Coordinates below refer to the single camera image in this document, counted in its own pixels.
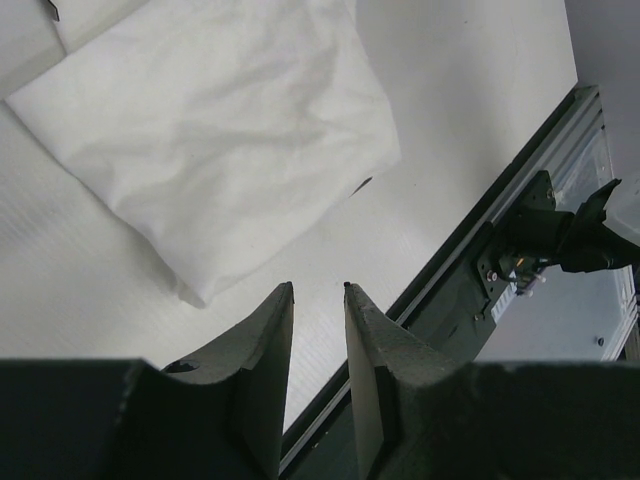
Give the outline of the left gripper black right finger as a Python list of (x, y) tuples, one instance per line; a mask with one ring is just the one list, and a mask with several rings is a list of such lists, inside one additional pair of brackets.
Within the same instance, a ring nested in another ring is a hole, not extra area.
[(344, 286), (351, 404), (363, 479), (461, 479), (467, 369)]

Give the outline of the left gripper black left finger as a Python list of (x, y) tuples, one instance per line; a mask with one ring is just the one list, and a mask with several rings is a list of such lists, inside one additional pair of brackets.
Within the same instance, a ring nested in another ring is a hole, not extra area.
[(219, 476), (278, 477), (293, 320), (293, 284), (281, 283), (244, 320), (162, 369), (201, 394), (186, 412)]

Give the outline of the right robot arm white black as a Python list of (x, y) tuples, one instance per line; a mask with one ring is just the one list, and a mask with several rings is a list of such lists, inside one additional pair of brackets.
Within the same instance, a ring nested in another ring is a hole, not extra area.
[(578, 211), (520, 209), (507, 223), (503, 238), (508, 258), (529, 258), (537, 267), (558, 265), (567, 273), (617, 270), (639, 261), (639, 246), (605, 225), (605, 206), (614, 179), (593, 193)]

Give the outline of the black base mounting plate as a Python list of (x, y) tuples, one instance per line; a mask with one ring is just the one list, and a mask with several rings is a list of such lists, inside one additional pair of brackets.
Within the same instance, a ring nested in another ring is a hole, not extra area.
[[(573, 89), (388, 309), (399, 325), (456, 360), (477, 355), (489, 336), (484, 290), (474, 270), (488, 228), (515, 203), (538, 171), (556, 174), (573, 147), (601, 125), (596, 87)], [(283, 439), (283, 479), (355, 479), (351, 396), (341, 366), (294, 421)]]

